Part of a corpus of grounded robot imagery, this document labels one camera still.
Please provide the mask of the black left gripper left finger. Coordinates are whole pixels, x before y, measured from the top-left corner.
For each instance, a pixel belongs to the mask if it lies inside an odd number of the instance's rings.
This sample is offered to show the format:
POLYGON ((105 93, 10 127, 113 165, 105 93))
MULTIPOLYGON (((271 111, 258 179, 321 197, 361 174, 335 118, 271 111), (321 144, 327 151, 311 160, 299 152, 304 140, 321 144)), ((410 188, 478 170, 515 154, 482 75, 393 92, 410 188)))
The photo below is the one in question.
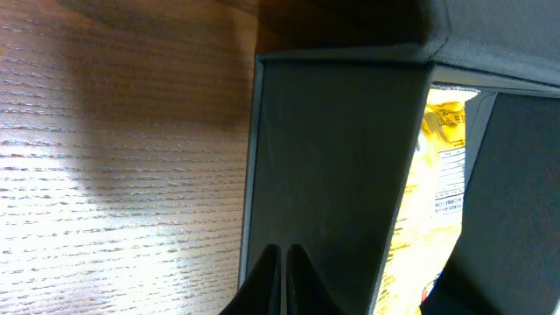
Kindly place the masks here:
POLYGON ((234 298, 220 315, 279 315, 280 247, 267 245, 234 298))

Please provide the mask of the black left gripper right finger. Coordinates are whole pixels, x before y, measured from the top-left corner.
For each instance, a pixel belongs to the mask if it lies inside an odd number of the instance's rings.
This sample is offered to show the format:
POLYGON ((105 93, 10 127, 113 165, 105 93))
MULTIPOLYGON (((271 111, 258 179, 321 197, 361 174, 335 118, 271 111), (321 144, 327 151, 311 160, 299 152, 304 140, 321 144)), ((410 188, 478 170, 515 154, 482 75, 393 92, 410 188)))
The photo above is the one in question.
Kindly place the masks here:
POLYGON ((286 260, 288 315, 342 315, 314 269, 305 249, 291 245, 286 260))

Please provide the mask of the yellow snack bag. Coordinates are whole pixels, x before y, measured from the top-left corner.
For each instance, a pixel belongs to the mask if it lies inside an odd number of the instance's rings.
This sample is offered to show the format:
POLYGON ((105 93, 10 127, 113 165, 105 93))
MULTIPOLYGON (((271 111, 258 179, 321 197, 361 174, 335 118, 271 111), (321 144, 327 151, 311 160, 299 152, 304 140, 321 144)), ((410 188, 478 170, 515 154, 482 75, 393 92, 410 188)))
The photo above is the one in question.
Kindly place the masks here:
POLYGON ((469 87, 433 86, 391 237, 374 315, 418 314, 462 229, 469 87))

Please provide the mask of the black box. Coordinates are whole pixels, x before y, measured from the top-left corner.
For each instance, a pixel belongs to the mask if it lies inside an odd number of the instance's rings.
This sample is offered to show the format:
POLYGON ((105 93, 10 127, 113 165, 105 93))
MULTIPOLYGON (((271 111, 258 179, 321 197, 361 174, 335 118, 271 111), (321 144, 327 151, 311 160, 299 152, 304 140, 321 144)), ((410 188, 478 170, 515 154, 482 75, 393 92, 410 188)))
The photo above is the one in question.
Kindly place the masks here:
POLYGON ((301 245, 374 314, 433 86, 467 101, 460 236, 418 314, 559 311, 559 4, 261 1, 238 290, 301 245))

